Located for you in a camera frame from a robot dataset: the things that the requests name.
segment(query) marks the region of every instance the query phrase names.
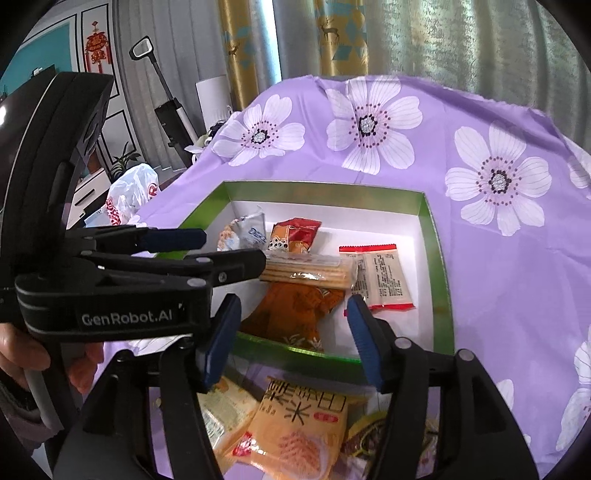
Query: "sleeve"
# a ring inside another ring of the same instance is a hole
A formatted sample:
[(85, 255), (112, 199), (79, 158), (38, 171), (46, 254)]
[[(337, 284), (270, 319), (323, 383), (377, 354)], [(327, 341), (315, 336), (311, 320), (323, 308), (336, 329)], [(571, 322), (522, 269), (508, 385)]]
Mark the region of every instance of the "sleeve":
[(0, 371), (0, 410), (29, 453), (57, 433), (43, 424), (31, 394), (24, 391), (2, 371)]

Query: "orange snack bag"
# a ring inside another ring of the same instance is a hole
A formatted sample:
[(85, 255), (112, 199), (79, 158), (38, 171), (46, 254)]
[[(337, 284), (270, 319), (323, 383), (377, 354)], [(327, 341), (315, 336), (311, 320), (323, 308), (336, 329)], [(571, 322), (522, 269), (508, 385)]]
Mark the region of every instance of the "orange snack bag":
[(321, 352), (318, 321), (344, 297), (343, 290), (272, 283), (259, 306), (242, 322), (240, 331)]
[(231, 458), (274, 480), (325, 480), (345, 436), (351, 398), (271, 379)]

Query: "yellow snack package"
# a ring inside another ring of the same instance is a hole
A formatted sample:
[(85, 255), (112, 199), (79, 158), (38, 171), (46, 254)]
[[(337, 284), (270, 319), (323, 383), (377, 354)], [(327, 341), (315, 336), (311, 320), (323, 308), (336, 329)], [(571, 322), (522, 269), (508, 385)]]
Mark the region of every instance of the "yellow snack package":
[(236, 462), (225, 455), (242, 438), (259, 403), (249, 392), (222, 377), (207, 394), (197, 394), (209, 442), (222, 473)]
[(274, 480), (325, 480), (339, 456), (349, 404), (357, 397), (270, 380), (230, 457)]

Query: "white plastic bag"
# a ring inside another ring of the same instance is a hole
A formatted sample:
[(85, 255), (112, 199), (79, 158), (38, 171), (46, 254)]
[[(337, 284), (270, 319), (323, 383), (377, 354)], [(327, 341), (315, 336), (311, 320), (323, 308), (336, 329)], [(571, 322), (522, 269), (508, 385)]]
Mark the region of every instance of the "white plastic bag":
[(158, 174), (154, 169), (147, 163), (136, 165), (111, 185), (101, 211), (109, 216), (111, 225), (126, 225), (159, 191)]

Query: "red snack wrapper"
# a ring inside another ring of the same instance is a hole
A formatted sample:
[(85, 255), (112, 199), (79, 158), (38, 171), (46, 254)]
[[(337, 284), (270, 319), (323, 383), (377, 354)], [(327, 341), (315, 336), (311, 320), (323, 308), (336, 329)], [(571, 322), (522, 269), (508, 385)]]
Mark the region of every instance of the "red snack wrapper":
[(271, 232), (269, 250), (296, 254), (308, 253), (320, 225), (322, 225), (321, 222), (307, 218), (292, 218), (276, 223)]
[(370, 310), (414, 308), (395, 244), (339, 247), (339, 252), (357, 259), (357, 282), (351, 293), (360, 294)]

